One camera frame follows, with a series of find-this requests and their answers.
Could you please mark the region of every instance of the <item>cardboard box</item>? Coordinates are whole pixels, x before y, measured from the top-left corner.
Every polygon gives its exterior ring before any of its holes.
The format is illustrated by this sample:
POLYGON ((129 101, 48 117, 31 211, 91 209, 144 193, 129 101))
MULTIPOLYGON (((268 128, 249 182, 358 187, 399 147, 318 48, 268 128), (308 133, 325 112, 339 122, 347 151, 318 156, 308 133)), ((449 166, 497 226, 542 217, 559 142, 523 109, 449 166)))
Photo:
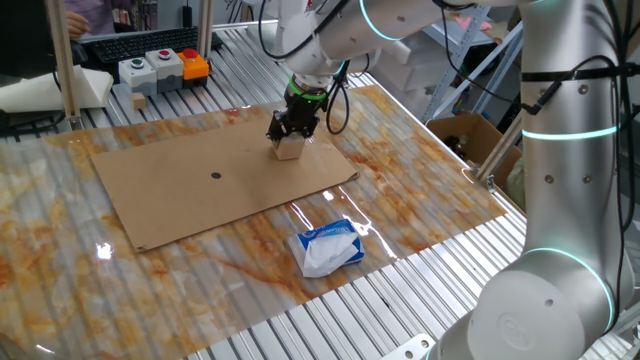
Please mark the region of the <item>cardboard box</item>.
MULTIPOLYGON (((436 119, 427 122, 427 128, 444 142, 449 136, 467 135, 469 141, 462 150, 467 153, 466 160, 483 164, 496 147, 502 134, 487 119, 478 114, 455 116, 447 119, 436 119)), ((513 165, 522 156, 522 151, 514 147, 502 165, 494 173, 494 181, 504 187, 513 165)))

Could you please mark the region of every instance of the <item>black cable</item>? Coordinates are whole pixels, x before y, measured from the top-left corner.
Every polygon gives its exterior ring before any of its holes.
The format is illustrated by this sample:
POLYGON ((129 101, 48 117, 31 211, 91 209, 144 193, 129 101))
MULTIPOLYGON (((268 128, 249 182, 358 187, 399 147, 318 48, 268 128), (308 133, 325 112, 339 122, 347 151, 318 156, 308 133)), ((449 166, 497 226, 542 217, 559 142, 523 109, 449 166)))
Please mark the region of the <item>black cable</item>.
POLYGON ((324 6, 329 2, 329 0, 324 0, 324 2, 322 4, 320 4, 320 6, 316 9, 316 14, 320 13, 320 10, 322 10, 322 8, 324 8, 324 6))
POLYGON ((327 93, 327 97, 330 97, 331 100, 329 101, 329 106, 327 106, 326 122, 327 122, 327 130, 331 135, 342 134, 342 132, 347 128, 347 125, 349 124, 349 116, 350 116, 349 96, 347 95, 347 90, 344 88, 344 83, 347 80, 347 74, 349 73, 350 63, 351 61, 349 60, 344 62, 344 64, 340 68, 340 71, 338 71, 338 74, 335 76, 335 80, 333 82, 333 85, 331 86, 331 89, 327 93), (336 98, 338 97, 338 93, 340 91, 342 91, 342 93, 344 94, 344 100, 346 104, 346 109, 345 109, 346 114, 345 114, 344 122, 342 123, 342 127, 340 127, 340 129, 338 130, 333 130, 331 128, 331 110, 333 109, 333 105, 335 104, 336 98))
POLYGON ((494 98, 498 99, 498 100, 502 100, 505 101, 507 103, 510 103, 512 105, 518 105, 521 106, 523 109, 525 109, 528 113, 532 114, 532 115, 536 115, 540 109, 542 109, 542 107, 553 97, 553 95, 556 93, 556 91, 558 91, 558 89, 560 89, 560 87, 562 86, 562 82, 569 80, 573 74, 575 74, 576 71, 578 71, 581 67, 583 67, 585 64, 594 61, 594 60, 603 60, 603 61, 607 61, 610 59, 607 58, 606 56, 592 56, 586 60, 584 60, 583 62, 581 62, 580 64, 578 64, 576 67, 574 67, 573 69, 569 70, 566 72, 565 76, 563 76, 562 78, 556 80, 554 83, 552 83, 549 88, 547 89, 547 91, 545 91, 545 93, 538 99, 538 102, 535 105, 527 105, 525 103, 517 103, 514 102, 511 99, 507 99, 504 98, 502 96, 499 96, 497 94, 495 94, 492 91, 489 91, 489 89, 485 88, 484 86, 480 85, 479 83, 469 79, 468 77, 466 77, 462 71, 460 71, 460 69, 458 69, 454 64, 453 64, 453 60, 451 60, 451 54, 449 52, 449 32, 447 30, 447 22, 445 21, 445 15, 444 15, 444 9, 440 8, 440 12, 442 14, 442 20, 443 20, 443 27, 444 27, 444 46, 445 46, 445 51, 447 53, 447 60, 449 61, 449 65, 451 66, 451 68, 453 68, 453 70, 456 71, 456 73, 458 73, 458 75, 460 75, 460 77, 462 77, 465 81, 469 81, 469 83, 477 86, 478 88, 480 88, 481 90, 487 92, 489 95, 493 96, 494 98))
POLYGON ((640 30, 640 23, 636 24, 636 27, 634 27, 633 30, 631 30, 630 37, 633 37, 638 32, 638 30, 640 30))
POLYGON ((356 79, 361 78, 369 70, 369 65, 371 65, 371 58, 369 57, 369 53, 365 55, 367 55, 367 65, 364 67, 364 70, 362 70, 360 75, 353 75, 353 77, 356 79))
POLYGON ((242 0, 239 1, 240 6, 238 6, 238 11, 236 11, 236 15, 233 17, 233 22, 235 23, 238 19, 238 16, 242 12, 242 0))
POLYGON ((349 0, 340 0, 340 2, 336 4, 336 6, 331 10, 329 15, 327 15, 327 17, 325 17, 322 20, 322 22, 318 25, 318 27, 315 30, 313 30, 313 34, 309 35, 306 39, 304 39, 304 41, 302 41, 300 45, 296 46, 293 50, 289 51, 288 53, 285 53, 282 55, 275 55, 275 54, 272 54, 269 50, 267 50, 267 47, 264 44, 264 39, 262 37, 262 16, 264 15, 264 7, 267 4, 267 0, 262 0, 262 5, 260 6, 260 14, 258 15, 258 37, 260 38, 260 45, 262 46, 262 51, 264 51, 264 53, 267 54, 270 58, 275 60, 286 59, 291 55, 297 53, 303 47, 305 47, 309 42, 311 42, 311 40, 313 39, 313 35, 318 35, 325 27, 327 27, 327 25, 329 25, 331 20, 333 20, 333 18, 336 17, 336 15, 340 12, 340 10, 342 10, 342 8, 347 4, 347 2, 349 2, 349 0))
POLYGON ((451 60, 451 53, 449 52, 449 31, 447 30, 447 21, 445 19, 445 15, 444 15, 444 8, 440 8, 440 12, 442 14, 442 22, 443 27, 444 27, 444 47, 445 47, 445 51, 447 52, 447 60, 449 60, 449 65, 451 66, 451 68, 453 68, 453 70, 456 71, 456 73, 458 73, 458 75, 460 75, 460 77, 462 77, 464 80, 469 81, 471 84, 477 86, 478 88, 480 88, 482 91, 486 91, 489 95, 495 97, 498 100, 502 100, 505 102, 508 102, 510 104, 514 104, 514 105, 521 105, 519 103, 514 102, 513 100, 504 98, 502 96, 496 95, 494 92, 489 91, 489 89, 485 88, 484 86, 478 84, 477 82, 469 79, 468 77, 464 76, 464 74, 462 73, 462 71, 460 71, 460 69, 458 69, 454 64, 453 64, 453 60, 451 60))
POLYGON ((238 5, 238 3, 242 4, 242 1, 235 0, 233 2, 233 6, 231 7, 231 12, 229 13, 229 19, 227 19, 227 24, 231 24, 231 20, 233 20, 233 14, 236 12, 236 5, 238 5))

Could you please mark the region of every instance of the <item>person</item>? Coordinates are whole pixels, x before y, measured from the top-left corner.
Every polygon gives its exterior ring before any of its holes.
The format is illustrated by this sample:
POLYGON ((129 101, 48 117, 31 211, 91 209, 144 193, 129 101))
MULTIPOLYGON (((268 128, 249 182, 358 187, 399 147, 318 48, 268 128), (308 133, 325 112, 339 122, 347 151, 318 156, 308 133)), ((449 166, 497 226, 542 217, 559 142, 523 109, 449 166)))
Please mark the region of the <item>person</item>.
POLYGON ((113 9, 131 10, 135 0, 65 0, 69 37, 113 34, 113 9))

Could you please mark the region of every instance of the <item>orange button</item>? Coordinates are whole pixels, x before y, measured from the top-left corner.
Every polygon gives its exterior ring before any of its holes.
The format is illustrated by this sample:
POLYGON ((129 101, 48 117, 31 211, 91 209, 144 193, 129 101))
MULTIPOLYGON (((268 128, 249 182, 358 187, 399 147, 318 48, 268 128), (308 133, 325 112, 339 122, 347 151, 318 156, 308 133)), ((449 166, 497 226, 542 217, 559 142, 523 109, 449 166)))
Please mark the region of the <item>orange button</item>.
POLYGON ((191 80, 209 76, 209 64, 193 49, 178 54, 184 62, 184 79, 191 80))

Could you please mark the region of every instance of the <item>robotic arm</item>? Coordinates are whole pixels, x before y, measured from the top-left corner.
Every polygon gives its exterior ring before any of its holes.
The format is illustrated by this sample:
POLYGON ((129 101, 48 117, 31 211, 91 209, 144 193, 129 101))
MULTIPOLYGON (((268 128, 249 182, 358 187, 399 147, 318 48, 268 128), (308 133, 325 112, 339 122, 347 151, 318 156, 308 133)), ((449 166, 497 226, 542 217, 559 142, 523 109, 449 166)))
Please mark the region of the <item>robotic arm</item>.
MULTIPOLYGON (((344 61, 429 26, 441 18, 440 6, 466 3, 327 0, 286 19, 282 48, 296 75, 268 136, 311 136, 344 61)), ((526 244, 427 358, 575 360, 611 330, 633 291, 616 161, 624 58, 603 0, 478 3, 518 5, 524 22, 521 94, 535 104, 525 107, 523 131, 526 244)))

